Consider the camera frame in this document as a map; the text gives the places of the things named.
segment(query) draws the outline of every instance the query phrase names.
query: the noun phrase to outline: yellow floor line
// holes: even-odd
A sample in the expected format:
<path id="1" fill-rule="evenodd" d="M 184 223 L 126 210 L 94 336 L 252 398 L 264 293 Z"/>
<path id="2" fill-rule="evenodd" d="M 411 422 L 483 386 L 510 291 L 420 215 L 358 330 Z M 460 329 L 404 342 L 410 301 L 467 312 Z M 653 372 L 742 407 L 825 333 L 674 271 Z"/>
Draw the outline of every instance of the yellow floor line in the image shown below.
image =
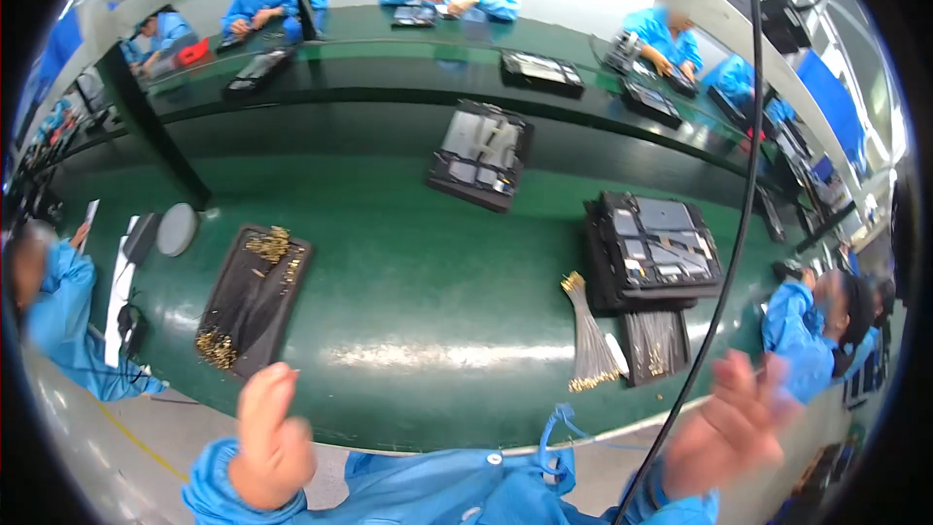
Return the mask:
<path id="1" fill-rule="evenodd" d="M 142 449 L 144 452 L 146 452 L 146 454 L 148 454 L 148 455 L 152 458 L 152 460 L 157 461 L 159 464 L 161 464 L 162 466 L 164 466 L 165 469 L 166 469 L 167 471 L 169 471 L 170 473 L 174 474 L 174 475 L 177 476 L 178 478 L 181 478 L 186 484 L 188 483 L 188 475 L 187 475 L 187 474 L 185 474 L 184 472 L 179 472 L 179 471 L 175 470 L 175 469 L 172 467 L 171 464 L 169 464 L 167 461 L 165 461 L 165 459 L 163 459 L 161 456 L 158 456 L 155 452 L 152 451 L 152 449 L 150 449 L 149 447 L 147 447 L 146 444 L 144 444 L 142 440 L 140 440 L 139 438 L 135 437 L 135 436 L 133 435 L 133 433 L 130 432 L 130 430 L 127 429 L 127 427 L 124 426 L 119 420 L 117 420 L 117 419 L 114 417 L 114 415 L 111 414 L 111 413 L 107 410 L 107 408 L 104 407 L 104 405 L 103 405 L 102 403 L 100 403 L 99 401 L 97 401 L 97 399 L 96 399 L 93 395 L 90 395 L 90 393 L 88 393 L 87 395 L 90 396 L 90 399 L 92 399 L 95 403 L 97 403 L 97 407 L 99 407 L 101 413 L 104 414 L 104 415 L 107 417 L 108 420 L 110 420 L 110 423 L 111 423 L 112 425 L 117 426 L 117 428 L 118 428 L 121 432 L 123 432 L 123 434 L 126 436 L 126 438 L 130 438 L 130 441 L 131 441 L 131 442 L 133 442 L 136 446 L 138 446 L 140 449 Z"/>

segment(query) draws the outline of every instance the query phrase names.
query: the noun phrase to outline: floor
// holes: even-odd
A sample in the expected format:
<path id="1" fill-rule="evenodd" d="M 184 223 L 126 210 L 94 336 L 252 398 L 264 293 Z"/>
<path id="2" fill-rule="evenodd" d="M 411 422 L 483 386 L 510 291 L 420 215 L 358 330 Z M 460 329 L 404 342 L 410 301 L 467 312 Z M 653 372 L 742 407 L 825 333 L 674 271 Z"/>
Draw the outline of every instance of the floor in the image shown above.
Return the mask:
<path id="1" fill-rule="evenodd" d="M 233 418 L 173 390 L 157 399 L 99 403 L 39 356 L 28 353 L 27 367 L 65 463 L 106 521 L 193 523 L 181 502 L 181 486 L 205 444 L 236 434 Z M 782 466 L 755 472 L 722 491 L 720 525 L 764 523 L 816 450 L 846 434 L 850 416 L 840 405 L 840 390 L 823 393 L 787 430 L 782 437 L 787 454 Z M 647 447 L 658 430 L 658 425 L 647 426 L 611 443 Z M 318 472 L 306 489 L 309 507 L 330 508 L 347 494 L 343 480 L 347 452 L 319 446 L 317 454 Z M 618 501 L 644 454 L 601 444 L 578 447 L 577 487 L 566 500 L 585 513 L 602 513 Z"/>

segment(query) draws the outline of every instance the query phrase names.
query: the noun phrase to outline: green table surface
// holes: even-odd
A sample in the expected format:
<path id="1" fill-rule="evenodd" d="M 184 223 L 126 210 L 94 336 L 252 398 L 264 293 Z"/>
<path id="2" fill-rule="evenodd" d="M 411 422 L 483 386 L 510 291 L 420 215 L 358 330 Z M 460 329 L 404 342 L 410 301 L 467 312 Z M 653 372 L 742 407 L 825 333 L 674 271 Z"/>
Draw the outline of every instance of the green table surface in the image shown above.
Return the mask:
<path id="1" fill-rule="evenodd" d="M 636 389 L 614 382 L 567 391 L 575 319 L 560 280 L 575 269 L 585 274 L 583 200 L 604 189 L 670 191 L 624 175 L 528 169 L 512 211 L 496 214 L 428 189 L 427 165 L 424 157 L 350 154 L 195 159 L 215 193 L 212 207 L 184 253 L 153 250 L 136 270 L 134 302 L 150 324 L 139 363 L 176 390 L 235 413 L 242 383 L 201 361 L 193 343 L 228 245 L 241 224 L 257 223 L 288 228 L 314 246 L 281 359 L 300 369 L 291 413 L 309 419 L 318 442 L 400 452 L 514 449 L 537 442 L 556 403 L 571 403 L 575 423 L 593 435 L 669 409 L 686 373 Z M 64 234 L 88 201 L 101 200 L 86 253 L 98 274 L 91 322 L 103 329 L 130 217 L 165 211 L 178 193 L 154 164 L 64 171 L 57 190 Z M 728 264 L 739 211 L 678 197 L 703 210 Z M 803 235 L 789 227 L 787 238 L 772 243 L 763 220 L 752 219 L 711 357 L 727 347 L 760 356 L 753 307 L 776 285 L 770 263 Z M 694 353 L 714 305 L 706 299 L 686 312 Z M 598 322 L 618 332 L 615 320 Z M 710 380 L 705 366 L 691 397 L 706 394 Z M 568 438 L 559 430 L 552 442 Z"/>
<path id="2" fill-rule="evenodd" d="M 255 107 L 302 103 L 396 102 L 452 105 L 458 99 L 496 103 L 533 118 L 545 118 L 591 126 L 656 143 L 701 158 L 734 174 L 746 171 L 744 137 L 724 117 L 706 94 L 685 99 L 666 82 L 649 75 L 630 77 L 670 97 L 685 122 L 671 130 L 628 111 L 620 102 L 618 76 L 601 70 L 589 47 L 589 37 L 577 31 L 530 19 L 513 24 L 475 24 L 438 21 L 435 29 L 392 29 L 391 9 L 357 6 L 331 9 L 321 14 L 326 42 L 299 45 L 297 61 L 267 89 L 246 100 L 230 102 L 221 97 L 230 79 L 253 53 L 278 44 L 266 40 L 272 25 L 254 35 L 244 46 L 216 55 L 221 37 L 210 38 L 212 51 L 191 67 L 146 84 L 150 101 L 162 122 L 173 124 L 204 117 L 222 116 Z M 598 52 L 605 42 L 594 40 Z M 498 69 L 498 49 L 520 49 L 561 58 L 577 64 L 587 85 L 581 99 L 503 86 Z M 217 119 L 222 131 L 227 120 Z M 235 130 L 235 122 L 230 127 Z M 121 136 L 104 134 L 77 143 L 72 155 Z M 181 138 L 179 146 L 184 149 Z M 762 147 L 763 183 L 777 188 L 769 160 L 775 158 L 771 142 Z"/>

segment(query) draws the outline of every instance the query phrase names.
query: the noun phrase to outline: gray floor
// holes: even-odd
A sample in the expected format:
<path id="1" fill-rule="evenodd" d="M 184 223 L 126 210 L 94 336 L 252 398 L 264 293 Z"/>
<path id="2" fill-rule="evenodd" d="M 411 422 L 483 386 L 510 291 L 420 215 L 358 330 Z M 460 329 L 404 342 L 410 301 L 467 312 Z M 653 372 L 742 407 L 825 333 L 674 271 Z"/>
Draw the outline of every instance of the gray floor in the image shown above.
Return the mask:
<path id="1" fill-rule="evenodd" d="M 215 438 L 234 436 L 236 421 L 199 404 L 146 397 L 99 403 L 36 356 L 27 365 L 64 461 L 91 502 L 113 523 L 182 525 L 193 518 L 180 499 L 191 463 Z M 159 398 L 189 401 L 169 390 Z M 782 441 L 786 462 L 750 474 L 722 492 L 718 523 L 750 525 L 770 518 L 796 484 L 817 449 L 845 435 L 850 422 L 840 388 L 823 393 Z M 617 444 L 648 446 L 659 426 L 618 438 Z M 343 449 L 318 447 L 318 472 L 309 485 L 311 508 L 330 508 L 347 494 Z M 593 444 L 577 448 L 577 487 L 566 499 L 598 515 L 618 501 L 644 452 Z"/>

